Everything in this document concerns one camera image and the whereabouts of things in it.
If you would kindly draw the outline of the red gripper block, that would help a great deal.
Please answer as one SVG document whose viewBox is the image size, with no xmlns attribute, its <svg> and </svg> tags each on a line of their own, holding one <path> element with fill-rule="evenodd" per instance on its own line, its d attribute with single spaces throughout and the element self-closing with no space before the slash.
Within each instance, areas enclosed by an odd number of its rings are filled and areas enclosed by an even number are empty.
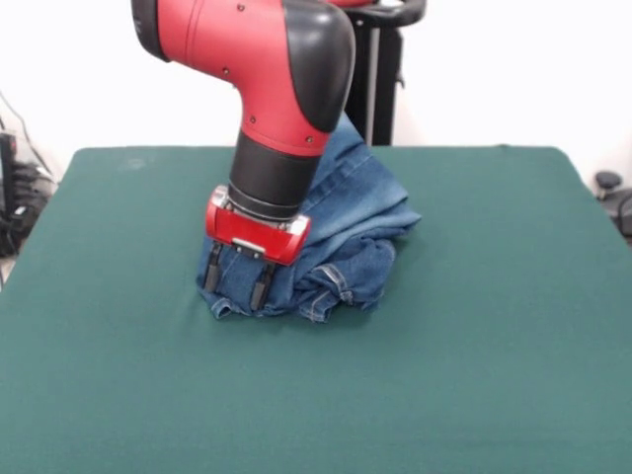
<svg viewBox="0 0 632 474">
<path fill-rule="evenodd" d="M 241 249 L 268 261 L 255 282 L 250 300 L 252 311 L 261 310 L 272 287 L 276 264 L 290 266 L 294 263 L 310 227 L 311 219 L 302 214 L 278 223 L 249 216 L 232 204 L 225 185 L 217 186 L 210 194 L 205 212 L 205 232 L 215 242 L 207 259 L 204 289 L 215 292 L 218 285 L 222 244 Z"/>
</svg>

